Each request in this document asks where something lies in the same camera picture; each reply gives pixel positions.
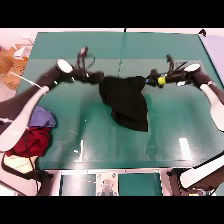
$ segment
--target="green table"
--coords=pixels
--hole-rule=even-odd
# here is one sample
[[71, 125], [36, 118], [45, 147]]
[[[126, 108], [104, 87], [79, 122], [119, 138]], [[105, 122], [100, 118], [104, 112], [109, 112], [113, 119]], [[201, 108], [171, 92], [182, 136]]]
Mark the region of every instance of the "green table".
[[[75, 63], [77, 52], [87, 45], [96, 56], [95, 69], [120, 77], [166, 71], [166, 55], [174, 59], [200, 61], [218, 84], [216, 71], [197, 35], [160, 33], [64, 32], [37, 35], [24, 77], [36, 80], [57, 58]], [[21, 82], [18, 92], [28, 88]], [[149, 131], [129, 130], [111, 118], [102, 103], [98, 86], [62, 83], [40, 105], [57, 118], [53, 143], [38, 159], [40, 169], [122, 169], [188, 167], [223, 150], [224, 138], [209, 114], [209, 102], [192, 86], [164, 89], [145, 87]], [[187, 139], [192, 159], [180, 147]], [[81, 153], [80, 142], [83, 140]]]

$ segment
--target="black cloth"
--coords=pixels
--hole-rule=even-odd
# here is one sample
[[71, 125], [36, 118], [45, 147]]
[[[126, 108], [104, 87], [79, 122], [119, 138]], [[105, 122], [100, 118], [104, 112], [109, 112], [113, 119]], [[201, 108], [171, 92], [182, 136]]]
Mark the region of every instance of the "black cloth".
[[141, 94], [145, 78], [126, 79], [107, 76], [99, 85], [104, 104], [112, 108], [111, 116], [120, 125], [136, 131], [148, 131], [147, 104]]

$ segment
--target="dark red garment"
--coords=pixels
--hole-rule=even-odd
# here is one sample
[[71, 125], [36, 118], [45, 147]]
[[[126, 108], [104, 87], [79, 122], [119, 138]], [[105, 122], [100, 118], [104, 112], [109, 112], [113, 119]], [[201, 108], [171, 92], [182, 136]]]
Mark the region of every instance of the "dark red garment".
[[29, 155], [24, 139], [24, 135], [26, 135], [25, 138], [30, 151], [30, 156], [43, 156], [50, 140], [50, 130], [51, 128], [30, 127], [29, 130], [26, 130], [26, 133], [23, 134], [16, 145], [6, 152], [6, 155], [16, 155], [28, 158]]

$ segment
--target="white wall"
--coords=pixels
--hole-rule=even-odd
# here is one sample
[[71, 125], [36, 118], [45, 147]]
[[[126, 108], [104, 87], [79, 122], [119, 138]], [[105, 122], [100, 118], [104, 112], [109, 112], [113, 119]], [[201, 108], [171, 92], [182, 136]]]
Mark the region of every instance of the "white wall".
[[[198, 33], [202, 28], [128, 28], [127, 32], [166, 32], [166, 33]], [[208, 35], [224, 36], [224, 28], [204, 28]], [[117, 31], [123, 32], [124, 28], [0, 28], [0, 46], [9, 49], [21, 43], [24, 37], [35, 40], [38, 32], [61, 31]]]

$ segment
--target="folded clothing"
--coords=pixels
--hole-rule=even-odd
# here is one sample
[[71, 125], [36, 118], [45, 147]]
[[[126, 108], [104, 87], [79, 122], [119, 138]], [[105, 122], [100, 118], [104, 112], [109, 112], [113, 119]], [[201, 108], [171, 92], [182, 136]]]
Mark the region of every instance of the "folded clothing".
[[104, 104], [112, 108], [112, 117], [120, 125], [136, 131], [148, 131], [148, 110], [141, 94], [145, 78], [136, 76], [126, 79], [107, 76], [99, 84]]
[[[6, 152], [7, 156], [16, 155], [21, 157], [30, 157], [31, 156], [43, 156], [48, 147], [48, 142], [50, 140], [51, 128], [40, 128], [40, 127], [30, 127], [29, 130], [26, 130], [26, 133], [20, 138], [17, 144]], [[27, 141], [27, 147], [29, 153], [26, 149], [25, 139]]]
[[[34, 169], [35, 169], [35, 161], [37, 157], [38, 156], [30, 157], [30, 160], [33, 164]], [[15, 155], [4, 156], [4, 164], [21, 173], [29, 173], [30, 171], [33, 170], [32, 165], [30, 164], [30, 160], [28, 158], [15, 156]]]
[[43, 107], [36, 106], [30, 118], [29, 127], [47, 127], [53, 128], [56, 121], [50, 111]]

